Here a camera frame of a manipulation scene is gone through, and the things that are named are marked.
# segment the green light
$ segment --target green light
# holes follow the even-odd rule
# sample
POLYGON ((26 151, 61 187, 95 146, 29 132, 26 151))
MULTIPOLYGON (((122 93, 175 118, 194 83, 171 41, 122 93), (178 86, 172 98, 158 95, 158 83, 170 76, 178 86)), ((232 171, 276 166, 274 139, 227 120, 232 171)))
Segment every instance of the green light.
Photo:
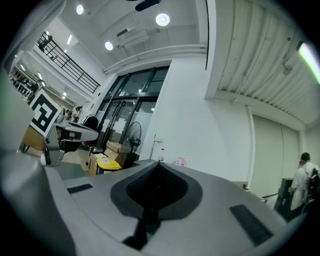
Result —
POLYGON ((319 63, 312 53, 311 49, 306 43, 303 43, 299 48, 299 54, 304 58, 308 66, 310 67, 312 73, 315 76, 318 84, 320 84, 320 67, 319 63))

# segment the white wall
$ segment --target white wall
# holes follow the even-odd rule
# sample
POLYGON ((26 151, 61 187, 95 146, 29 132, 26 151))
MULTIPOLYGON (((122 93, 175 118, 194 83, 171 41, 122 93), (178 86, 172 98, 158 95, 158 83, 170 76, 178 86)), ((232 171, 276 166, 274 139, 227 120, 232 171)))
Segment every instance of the white wall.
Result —
POLYGON ((104 97, 107 95, 109 89, 117 80, 117 74, 108 74, 104 82, 99 86, 94 92, 94 99, 91 101, 90 105, 94 104, 92 109, 89 111, 89 114, 96 114, 104 97))
POLYGON ((231 181, 246 181, 250 168, 251 133, 244 105, 204 100, 206 58, 176 58, 164 80, 140 159, 148 159, 154 135, 157 160, 187 159, 187 166, 231 181))
POLYGON ((320 166, 320 124, 305 132, 306 148, 311 162, 320 166))
POLYGON ((34 46, 33 51, 28 53, 34 58, 44 69, 50 72, 53 76, 59 79, 67 87, 76 91, 79 95, 84 97, 88 101, 93 100, 93 94, 88 91, 82 84, 75 81, 66 71, 61 69, 54 61, 49 59, 37 46, 34 46))
POLYGON ((100 85, 106 80, 107 76, 103 73, 102 67, 92 58, 81 43, 78 42, 72 46, 67 51, 67 54, 100 85))

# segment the person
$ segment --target person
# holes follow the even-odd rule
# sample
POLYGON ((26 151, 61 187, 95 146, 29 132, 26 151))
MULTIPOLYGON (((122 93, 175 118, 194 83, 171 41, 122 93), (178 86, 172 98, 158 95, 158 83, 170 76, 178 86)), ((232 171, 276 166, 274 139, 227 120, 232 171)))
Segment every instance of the person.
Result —
POLYGON ((79 113, 82 109, 82 106, 77 106, 74 111, 72 111, 71 122, 74 122, 75 119, 79 116, 79 113))
POLYGON ((303 153, 290 187, 290 193, 293 194, 290 207, 291 220, 299 216, 305 206, 308 180, 314 168, 319 169, 317 165, 310 162, 310 154, 303 153))
POLYGON ((67 109, 66 112, 65 112, 65 114, 64 114, 64 119, 66 119, 66 120, 68 119, 69 112, 70 112, 70 110, 67 109))

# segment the glass window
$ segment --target glass window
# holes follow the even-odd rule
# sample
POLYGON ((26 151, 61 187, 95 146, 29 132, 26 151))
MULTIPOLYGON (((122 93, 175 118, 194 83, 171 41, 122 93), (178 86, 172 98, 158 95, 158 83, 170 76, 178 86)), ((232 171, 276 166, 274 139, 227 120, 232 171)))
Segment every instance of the glass window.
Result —
POLYGON ((149 84, 148 88, 146 89, 146 92, 153 93, 153 92, 160 92, 161 87, 164 83, 164 80, 166 78, 168 69, 161 69, 157 70, 154 74, 154 77, 149 84))
POLYGON ((141 148, 144 144, 144 140, 148 131, 148 127, 151 121, 151 117, 153 114, 153 110, 155 110, 155 105, 156 102, 150 102, 150 101, 143 101, 140 104, 140 107, 138 109, 138 111, 136 111, 133 114, 132 120, 131 120, 131 124, 133 122, 139 122, 140 126, 141 126, 141 144, 139 145, 139 147, 136 149, 136 152, 138 155, 140 155, 141 152, 141 148))
POLYGON ((147 83, 149 75, 150 75, 150 71, 131 75, 128 82, 122 88, 120 93, 130 93, 130 94, 140 93, 142 88, 147 83))
POLYGON ((100 105, 98 112, 96 113, 96 118, 98 119, 99 124, 101 122, 102 117, 105 114, 105 111, 107 110, 108 104, 109 102, 103 101, 102 104, 100 105))
POLYGON ((124 132, 126 122, 129 120, 130 114, 135 108, 135 102, 132 100, 121 101, 120 112, 115 118, 114 125, 112 126, 109 141, 118 143, 121 139, 122 133, 124 132))
POLYGON ((155 101, 143 101, 138 109, 138 112, 152 114, 155 110, 155 106, 155 101))
POLYGON ((113 89, 111 90, 111 91, 109 91, 109 93, 108 93, 108 95, 107 96, 112 96, 112 95, 114 95, 116 92, 117 92, 117 90, 119 89, 119 87, 121 86, 121 84, 123 83, 123 81, 125 80, 125 75, 124 76, 122 76, 121 78, 120 78, 120 80, 118 81, 118 83, 116 84, 116 86, 114 86, 113 87, 113 89))

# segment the white ceiling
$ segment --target white ceiling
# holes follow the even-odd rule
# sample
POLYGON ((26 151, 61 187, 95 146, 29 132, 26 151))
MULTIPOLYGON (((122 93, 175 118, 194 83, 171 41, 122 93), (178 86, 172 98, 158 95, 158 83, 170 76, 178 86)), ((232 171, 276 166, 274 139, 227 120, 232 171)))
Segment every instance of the white ceiling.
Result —
POLYGON ((77 15, 79 2, 68 0, 59 19, 95 57, 104 69, 141 52, 174 45, 199 44, 199 26, 195 0, 162 0, 156 6, 138 12, 139 1, 83 0, 85 12, 77 15), (159 26, 155 19, 160 13, 170 17, 170 23, 159 26), (122 30, 133 31, 117 37, 122 30), (146 31, 146 41, 122 47, 124 38, 146 31), (108 51, 105 42, 112 42, 108 51))
POLYGON ((249 96, 305 124, 320 113, 320 85, 297 52, 303 34, 255 1, 237 0, 231 45, 218 89, 249 96), (292 66, 284 75, 283 62, 292 66))
POLYGON ((63 82, 61 82, 58 78, 48 72, 45 68, 43 68, 39 62, 37 62, 30 54, 27 52, 22 55, 19 63, 22 64, 26 70, 28 70, 31 74, 38 78, 38 72, 42 76, 42 80, 45 81, 48 87, 55 90, 60 96, 64 92, 67 93, 66 98, 76 103, 76 105, 81 106, 87 102, 87 100, 79 95, 76 91, 67 87, 63 82))

